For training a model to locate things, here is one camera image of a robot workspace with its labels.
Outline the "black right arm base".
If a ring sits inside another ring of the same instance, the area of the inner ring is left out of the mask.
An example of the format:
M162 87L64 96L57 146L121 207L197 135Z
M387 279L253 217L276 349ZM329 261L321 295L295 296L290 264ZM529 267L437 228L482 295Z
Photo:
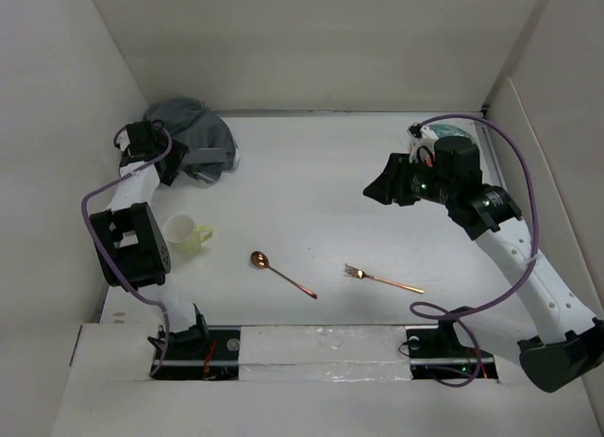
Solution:
M437 320L435 326L410 326L398 353L410 362L412 380L429 379L461 388L471 380L499 381L495 357L477 351L472 341L462 343L457 321Z

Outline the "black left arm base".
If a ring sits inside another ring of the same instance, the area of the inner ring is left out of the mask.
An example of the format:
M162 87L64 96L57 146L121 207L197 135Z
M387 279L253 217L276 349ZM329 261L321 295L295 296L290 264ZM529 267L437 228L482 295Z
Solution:
M156 380L222 381L239 379L241 328L210 327L209 341L199 345L169 348L159 363L159 342L152 343L155 353L150 368Z

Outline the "grey cloth placemat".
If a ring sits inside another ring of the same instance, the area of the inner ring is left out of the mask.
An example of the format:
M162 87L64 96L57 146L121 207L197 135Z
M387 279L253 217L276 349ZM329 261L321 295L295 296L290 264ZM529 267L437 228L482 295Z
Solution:
M190 178L212 184L238 168L239 146L230 128L198 99L177 97L151 105L143 119L161 121L173 140L188 148L178 171Z

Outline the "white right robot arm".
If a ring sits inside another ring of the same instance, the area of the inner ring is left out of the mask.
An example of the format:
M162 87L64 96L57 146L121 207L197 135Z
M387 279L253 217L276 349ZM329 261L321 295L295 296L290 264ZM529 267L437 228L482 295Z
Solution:
M426 200L446 208L499 268L511 287L476 307L448 311L414 302L418 317L436 321L436 344L449 356L468 349L517 363L531 383L554 393L603 362L603 321L566 285L540 249L537 207L530 218L500 186L484 182L478 146L467 136L438 135L429 121L409 127L411 152L393 153L363 195L382 205L412 206ZM527 331L470 322L517 296L533 323Z

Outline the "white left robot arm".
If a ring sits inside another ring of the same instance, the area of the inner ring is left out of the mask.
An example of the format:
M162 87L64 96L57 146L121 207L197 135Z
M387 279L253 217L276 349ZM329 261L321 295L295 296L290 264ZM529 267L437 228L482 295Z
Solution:
M113 190L113 197L97 213L89 213L88 204L100 192L89 193L81 204L105 280L156 308L164 329L150 339L153 344L168 339L188 357L200 358L210 349L208 326L198 307L183 302L168 281L169 247L151 209L154 192L172 185L188 147L173 140L160 120L124 126L113 145L121 153L119 178L101 188Z

